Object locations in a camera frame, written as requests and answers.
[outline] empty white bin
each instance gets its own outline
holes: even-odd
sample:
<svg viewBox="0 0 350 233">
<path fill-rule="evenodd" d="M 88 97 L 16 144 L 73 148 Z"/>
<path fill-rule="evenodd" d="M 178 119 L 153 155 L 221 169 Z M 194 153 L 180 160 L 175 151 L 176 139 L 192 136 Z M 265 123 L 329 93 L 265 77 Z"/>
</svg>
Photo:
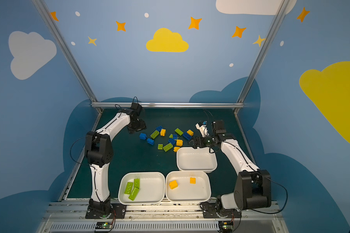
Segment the empty white bin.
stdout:
<svg viewBox="0 0 350 233">
<path fill-rule="evenodd" d="M 190 178 L 196 178 L 196 184 Z M 170 188 L 170 182 L 176 180 L 178 186 Z M 166 197 L 173 203 L 201 203 L 211 197 L 208 175 L 203 171 L 172 171 L 166 176 Z"/>
<path fill-rule="evenodd" d="M 197 170 L 206 173 L 212 172 L 218 166 L 215 153 L 209 153 L 209 147 L 182 147 L 176 153 L 176 163 L 180 171 Z"/>
<path fill-rule="evenodd" d="M 118 200 L 124 205 L 157 204 L 165 197 L 165 176 L 160 172 L 131 172 L 127 173 L 121 180 L 118 191 Z M 127 182 L 140 179 L 140 189 L 134 201 L 128 199 L 125 194 Z"/>
</svg>

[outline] yellow toy brick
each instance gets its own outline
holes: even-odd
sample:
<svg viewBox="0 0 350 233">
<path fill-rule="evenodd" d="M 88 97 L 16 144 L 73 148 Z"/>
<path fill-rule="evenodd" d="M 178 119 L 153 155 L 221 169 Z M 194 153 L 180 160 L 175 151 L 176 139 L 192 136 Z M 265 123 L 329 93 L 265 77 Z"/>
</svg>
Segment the yellow toy brick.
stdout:
<svg viewBox="0 0 350 233">
<path fill-rule="evenodd" d="M 176 180 L 173 180 L 170 182 L 170 189 L 175 189 L 178 186 L 178 183 Z"/>
<path fill-rule="evenodd" d="M 193 131 L 192 130 L 188 130 L 187 133 L 191 136 L 193 136 Z"/>
<path fill-rule="evenodd" d="M 161 129 L 161 136 L 164 136 L 166 134 L 166 129 Z"/>
<path fill-rule="evenodd" d="M 176 140 L 176 145 L 181 147 L 183 145 L 183 140 Z"/>
</svg>

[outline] yellow cloud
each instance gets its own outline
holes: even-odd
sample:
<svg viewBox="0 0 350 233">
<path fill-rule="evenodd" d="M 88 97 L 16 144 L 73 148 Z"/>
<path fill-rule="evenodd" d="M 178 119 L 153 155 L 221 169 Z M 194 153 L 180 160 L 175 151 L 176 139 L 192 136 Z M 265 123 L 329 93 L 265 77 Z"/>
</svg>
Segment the yellow cloud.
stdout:
<svg viewBox="0 0 350 233">
<path fill-rule="evenodd" d="M 323 71 L 308 70 L 299 79 L 299 85 L 350 143 L 350 62 L 337 62 Z"/>
<path fill-rule="evenodd" d="M 153 40 L 147 42 L 147 49 L 152 52 L 184 52 L 189 45 L 183 41 L 181 35 L 167 28 L 158 29 Z"/>
</svg>

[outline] blue wall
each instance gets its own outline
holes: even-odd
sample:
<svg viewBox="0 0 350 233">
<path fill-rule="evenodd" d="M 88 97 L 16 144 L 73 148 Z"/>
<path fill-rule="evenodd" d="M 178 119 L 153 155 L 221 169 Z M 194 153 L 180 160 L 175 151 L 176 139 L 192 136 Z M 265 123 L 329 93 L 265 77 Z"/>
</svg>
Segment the blue wall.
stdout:
<svg viewBox="0 0 350 233">
<path fill-rule="evenodd" d="M 273 19 L 259 12 L 225 14 L 215 0 L 46 3 L 56 12 L 56 24 L 100 101 L 137 96 L 140 101 L 188 102 L 197 92 L 220 92 L 248 76 L 260 49 L 253 43 L 259 35 L 265 38 Z M 202 18 L 198 30 L 188 29 L 191 17 Z M 125 22 L 126 31 L 117 31 L 116 21 Z M 246 28 L 241 38 L 232 37 L 236 26 Z M 149 51 L 146 43 L 160 28 L 179 33 L 189 48 L 179 53 Z M 96 46 L 88 37 L 96 39 Z M 202 102 L 210 99 L 198 97 Z M 231 96 L 221 99 L 235 102 Z"/>
<path fill-rule="evenodd" d="M 303 7 L 310 13 L 301 22 Z M 350 228 L 350 143 L 299 84 L 304 72 L 343 61 L 350 61 L 350 0 L 298 0 L 238 114 L 258 165 L 289 191 L 283 215 L 291 233 Z M 285 192 L 273 192 L 282 206 Z"/>
<path fill-rule="evenodd" d="M 0 0 L 0 232 L 34 232 L 74 166 L 72 142 L 92 128 L 97 113 L 57 45 L 48 63 L 16 78 L 8 44 L 14 31 L 55 41 L 31 0 Z M 82 146 L 73 148 L 75 158 Z"/>
</svg>

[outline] green toy brick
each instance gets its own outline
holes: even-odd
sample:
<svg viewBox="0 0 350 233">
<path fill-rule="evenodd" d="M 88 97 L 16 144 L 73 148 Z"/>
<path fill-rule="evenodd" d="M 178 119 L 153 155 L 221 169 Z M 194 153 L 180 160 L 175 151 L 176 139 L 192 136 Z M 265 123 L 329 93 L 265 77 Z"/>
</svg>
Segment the green toy brick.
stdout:
<svg viewBox="0 0 350 233">
<path fill-rule="evenodd" d="M 137 193 L 139 192 L 139 189 L 134 187 L 134 189 L 132 190 L 131 195 L 128 197 L 128 199 L 130 199 L 131 201 L 135 200 Z"/>
<path fill-rule="evenodd" d="M 163 147 L 163 150 L 166 152 L 168 151 L 169 149 L 171 149 L 173 146 L 171 143 L 168 143 L 166 146 Z"/>
<path fill-rule="evenodd" d="M 134 187 L 140 189 L 140 179 L 139 178 L 134 179 Z"/>
<path fill-rule="evenodd" d="M 128 195 L 131 194 L 131 190 L 132 190 L 132 186 L 133 186 L 133 185 L 134 185 L 134 183 L 132 183 L 132 182 L 127 182 L 125 194 L 128 194 Z"/>
<path fill-rule="evenodd" d="M 158 135 L 159 135 L 159 132 L 156 130 L 156 131 L 154 131 L 154 132 L 150 135 L 150 137 L 154 139 L 154 138 L 156 138 Z"/>
<path fill-rule="evenodd" d="M 175 129 L 175 132 L 178 133 L 180 136 L 183 135 L 183 132 L 179 128 Z"/>
</svg>

